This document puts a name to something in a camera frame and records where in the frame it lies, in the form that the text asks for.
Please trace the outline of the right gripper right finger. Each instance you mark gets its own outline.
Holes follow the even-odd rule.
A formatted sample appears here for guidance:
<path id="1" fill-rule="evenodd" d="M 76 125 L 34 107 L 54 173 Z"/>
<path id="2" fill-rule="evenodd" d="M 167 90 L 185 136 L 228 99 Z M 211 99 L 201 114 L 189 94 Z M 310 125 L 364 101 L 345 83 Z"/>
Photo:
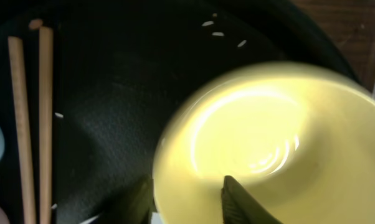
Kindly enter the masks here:
<path id="1" fill-rule="evenodd" d="M 282 224 L 230 175 L 224 177 L 221 201 L 224 224 Z"/>

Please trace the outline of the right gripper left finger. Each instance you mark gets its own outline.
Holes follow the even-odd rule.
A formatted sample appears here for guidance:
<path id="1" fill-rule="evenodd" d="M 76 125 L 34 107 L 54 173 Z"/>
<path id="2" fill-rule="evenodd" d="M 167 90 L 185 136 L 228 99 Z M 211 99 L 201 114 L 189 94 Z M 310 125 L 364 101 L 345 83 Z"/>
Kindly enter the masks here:
<path id="1" fill-rule="evenodd" d="M 118 194 L 103 212 L 104 224 L 149 223 L 153 208 L 153 179 L 149 175 Z"/>

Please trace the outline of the yellow bowl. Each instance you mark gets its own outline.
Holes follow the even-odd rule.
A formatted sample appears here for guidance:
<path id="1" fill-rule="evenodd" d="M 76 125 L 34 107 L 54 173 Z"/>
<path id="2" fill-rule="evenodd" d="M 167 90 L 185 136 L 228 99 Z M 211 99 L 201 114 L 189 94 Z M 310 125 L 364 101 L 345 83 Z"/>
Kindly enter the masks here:
<path id="1" fill-rule="evenodd" d="M 375 223 L 375 100 L 331 70 L 262 63 L 196 91 L 153 162 L 164 223 L 224 223 L 224 177 L 281 223 Z"/>

